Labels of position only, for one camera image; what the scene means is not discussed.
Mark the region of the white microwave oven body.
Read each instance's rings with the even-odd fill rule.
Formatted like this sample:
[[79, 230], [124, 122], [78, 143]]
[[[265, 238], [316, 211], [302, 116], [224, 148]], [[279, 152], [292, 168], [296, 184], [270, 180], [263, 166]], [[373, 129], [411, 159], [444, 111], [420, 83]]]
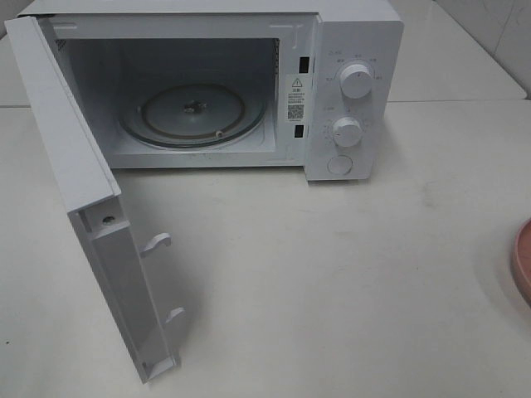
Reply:
[[[110, 168], [302, 167], [310, 181], [369, 177], [400, 47], [403, 22], [387, 1], [35, 1], [18, 17], [47, 18], [66, 46], [85, 116]], [[374, 72], [371, 92], [345, 97], [338, 72], [352, 61]], [[306, 77], [303, 122], [285, 116], [285, 77]], [[161, 148], [119, 122], [139, 96], [215, 83], [267, 98], [262, 121], [230, 142]], [[333, 123], [363, 129], [337, 146]], [[329, 160], [353, 160], [348, 175]]]

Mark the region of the glass microwave turntable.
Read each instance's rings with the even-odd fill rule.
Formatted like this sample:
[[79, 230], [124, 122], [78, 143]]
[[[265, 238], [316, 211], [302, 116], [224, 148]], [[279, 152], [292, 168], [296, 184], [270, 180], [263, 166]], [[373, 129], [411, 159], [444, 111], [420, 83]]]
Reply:
[[121, 127], [161, 148], [205, 148], [252, 131], [264, 118], [267, 98], [227, 85], [174, 85], [139, 96], [120, 115]]

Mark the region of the pink round plate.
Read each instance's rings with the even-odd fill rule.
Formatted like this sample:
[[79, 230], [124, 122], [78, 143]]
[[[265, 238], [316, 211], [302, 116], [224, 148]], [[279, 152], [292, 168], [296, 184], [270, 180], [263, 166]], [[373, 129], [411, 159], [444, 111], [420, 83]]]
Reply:
[[515, 285], [524, 300], [531, 300], [531, 222], [527, 220], [519, 228], [514, 239], [511, 272]]

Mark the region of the white dial knob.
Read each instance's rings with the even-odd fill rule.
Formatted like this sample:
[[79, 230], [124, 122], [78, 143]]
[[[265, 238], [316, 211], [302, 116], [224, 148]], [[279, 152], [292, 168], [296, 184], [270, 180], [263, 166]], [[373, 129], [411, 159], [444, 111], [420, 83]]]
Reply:
[[351, 117], [343, 117], [332, 125], [332, 138], [334, 143], [341, 148], [356, 146], [363, 137], [361, 124]]
[[351, 100], [358, 100], [371, 92], [374, 72], [368, 63], [352, 61], [341, 67], [338, 78], [342, 94]]

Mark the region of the white microwave door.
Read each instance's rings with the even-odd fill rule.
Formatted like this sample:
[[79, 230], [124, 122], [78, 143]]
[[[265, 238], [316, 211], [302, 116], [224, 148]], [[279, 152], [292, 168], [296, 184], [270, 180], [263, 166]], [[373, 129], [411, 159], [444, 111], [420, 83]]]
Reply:
[[7, 34], [68, 219], [90, 263], [129, 355], [146, 383], [179, 364], [168, 328], [183, 313], [162, 320], [144, 259], [169, 246], [168, 233], [136, 245], [121, 190], [85, 116], [66, 46], [47, 18], [7, 21]]

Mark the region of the white warning label sticker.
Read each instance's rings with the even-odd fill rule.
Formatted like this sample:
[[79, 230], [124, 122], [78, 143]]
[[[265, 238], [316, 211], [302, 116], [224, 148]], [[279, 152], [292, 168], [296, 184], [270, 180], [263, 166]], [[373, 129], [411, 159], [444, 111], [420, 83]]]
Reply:
[[288, 122], [303, 122], [306, 105], [306, 77], [289, 74], [285, 77], [285, 116]]

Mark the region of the round white door button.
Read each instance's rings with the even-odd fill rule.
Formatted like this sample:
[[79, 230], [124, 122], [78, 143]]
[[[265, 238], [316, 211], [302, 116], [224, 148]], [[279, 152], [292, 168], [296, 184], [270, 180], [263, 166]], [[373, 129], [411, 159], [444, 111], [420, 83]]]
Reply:
[[329, 160], [327, 164], [329, 172], [337, 176], [348, 175], [353, 168], [353, 160], [345, 155], [338, 155]]

